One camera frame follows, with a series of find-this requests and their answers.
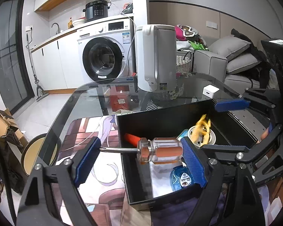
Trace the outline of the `blue eye drop bottle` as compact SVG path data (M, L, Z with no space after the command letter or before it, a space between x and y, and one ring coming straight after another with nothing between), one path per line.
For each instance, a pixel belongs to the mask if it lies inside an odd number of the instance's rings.
M172 191L182 190L185 187L194 185L195 180L186 166L176 166L170 173L170 185Z

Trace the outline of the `white washing machine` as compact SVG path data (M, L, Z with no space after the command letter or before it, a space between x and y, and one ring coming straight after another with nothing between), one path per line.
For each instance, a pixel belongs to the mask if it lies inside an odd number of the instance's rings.
M134 23L130 17L83 27L76 36L82 84L110 83L135 73Z

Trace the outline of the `grey sofa cushion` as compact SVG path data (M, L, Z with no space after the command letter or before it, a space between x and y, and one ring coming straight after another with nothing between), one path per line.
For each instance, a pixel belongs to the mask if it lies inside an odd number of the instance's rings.
M210 52L218 54L230 61L242 54L250 45L250 42L231 35L217 40L208 49Z

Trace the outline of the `anime print desk mat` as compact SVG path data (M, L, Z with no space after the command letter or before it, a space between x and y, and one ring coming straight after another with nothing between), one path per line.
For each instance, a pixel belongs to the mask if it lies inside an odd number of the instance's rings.
M73 158L92 137L99 137L105 147L119 147L118 120L116 115L74 120L64 138L57 163ZM185 203L175 208L157 212L147 209L138 211L129 204L125 190L124 170L119 153L100 153L85 183L78 191L92 218L98 225L183 225L188 217ZM182 176L182 161L156 165L135 163L136 168L146 171L142 184L149 188L149 197L156 199L170 195L185 183ZM259 188L265 223L270 225L283 207L283 177Z

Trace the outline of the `yellow plastic clip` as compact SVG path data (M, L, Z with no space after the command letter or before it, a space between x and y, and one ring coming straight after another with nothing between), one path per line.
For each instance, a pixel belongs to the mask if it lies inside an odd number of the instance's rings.
M206 121L206 115L202 115L199 121L196 123L194 139L199 146L207 145L210 141L210 127L211 120Z

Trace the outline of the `round wooden stool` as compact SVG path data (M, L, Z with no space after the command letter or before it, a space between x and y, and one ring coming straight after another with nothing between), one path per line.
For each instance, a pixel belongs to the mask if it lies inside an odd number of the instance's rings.
M46 133L36 136L27 144L27 146L25 146L23 150L20 164L22 170L27 176L30 175L35 164L41 163L42 165L47 166L47 164L41 161L41 158L39 157L39 152L41 150L45 137L46 137ZM57 144L55 145L48 166L51 166L56 162L58 157L58 149L60 148L60 146L61 146L61 140L60 138L58 138Z

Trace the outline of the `small white box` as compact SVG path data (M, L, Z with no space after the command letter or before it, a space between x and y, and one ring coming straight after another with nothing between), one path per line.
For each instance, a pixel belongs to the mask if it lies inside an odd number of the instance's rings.
M219 90L220 90L219 88L213 85L207 85L203 88L202 94L206 97L214 98L219 93Z

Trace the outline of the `brown paper bag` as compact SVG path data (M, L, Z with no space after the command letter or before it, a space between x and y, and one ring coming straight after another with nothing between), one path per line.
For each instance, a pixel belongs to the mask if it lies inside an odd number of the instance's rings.
M20 131L9 110L0 110L0 151L4 158L11 189L22 194L27 181L27 175L21 167L20 160L14 154L12 144L19 153L24 151L27 140Z

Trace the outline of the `pile of clothes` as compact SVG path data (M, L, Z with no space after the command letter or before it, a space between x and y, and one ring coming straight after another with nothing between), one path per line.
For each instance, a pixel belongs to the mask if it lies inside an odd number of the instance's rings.
M194 52L196 50L208 50L206 41L198 31L187 25L175 26L176 50L181 52Z

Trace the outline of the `grey sofa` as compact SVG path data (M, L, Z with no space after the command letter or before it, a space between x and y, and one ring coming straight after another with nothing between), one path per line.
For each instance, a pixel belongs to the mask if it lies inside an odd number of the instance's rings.
M230 61L209 50L196 50L193 55L193 71L210 75L238 93L243 93L245 88L268 88L270 66L265 53L238 31L233 30L231 35L248 41L251 45Z

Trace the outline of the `floor mop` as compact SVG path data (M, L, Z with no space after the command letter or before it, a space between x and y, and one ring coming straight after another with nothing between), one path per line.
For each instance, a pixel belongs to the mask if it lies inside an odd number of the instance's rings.
M39 102L42 99L44 99L45 97L47 97L49 95L49 93L44 91L44 89L40 85L40 81L37 77L37 73L36 73L35 66L34 66L34 61L33 61L33 58L32 58L32 52L31 52L31 49L29 47L31 42L32 42L32 40L29 40L29 36L28 36L28 34L26 34L26 48L28 50L29 61L30 61L33 76L34 76L34 83L36 84L36 94L37 94L36 102Z

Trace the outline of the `black storage box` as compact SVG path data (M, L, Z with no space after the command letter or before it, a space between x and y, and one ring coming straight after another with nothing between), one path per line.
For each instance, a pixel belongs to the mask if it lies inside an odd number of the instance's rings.
M144 210L184 198L208 183L205 159L196 155L198 142L190 141L192 127L208 121L209 147L256 144L255 136L230 112L217 112L212 99L117 117L129 204Z

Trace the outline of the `wicker basket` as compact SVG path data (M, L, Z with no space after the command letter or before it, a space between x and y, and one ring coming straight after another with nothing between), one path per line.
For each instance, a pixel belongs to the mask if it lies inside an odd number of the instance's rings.
M193 54L192 52L176 53L176 71L178 73L190 73L192 70Z

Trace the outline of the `kitchen faucet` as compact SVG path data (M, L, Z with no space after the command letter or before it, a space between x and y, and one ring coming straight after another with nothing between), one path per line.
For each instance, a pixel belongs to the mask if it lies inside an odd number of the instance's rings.
M54 26L57 26L56 34L59 34L59 33L61 32L59 24L58 24L57 22L54 22L54 23L52 24L52 28L53 28Z

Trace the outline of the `black pressure cooker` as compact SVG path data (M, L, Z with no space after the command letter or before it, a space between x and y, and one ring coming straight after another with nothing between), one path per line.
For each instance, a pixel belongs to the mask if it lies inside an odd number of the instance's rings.
M108 9L108 2L105 0L95 0L87 3L83 9L86 22L108 17Z

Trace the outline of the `white electric kettle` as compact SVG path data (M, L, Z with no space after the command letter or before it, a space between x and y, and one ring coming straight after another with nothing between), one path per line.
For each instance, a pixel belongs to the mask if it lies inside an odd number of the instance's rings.
M176 87L176 33L166 24L146 24L136 30L138 87L146 92L168 92Z

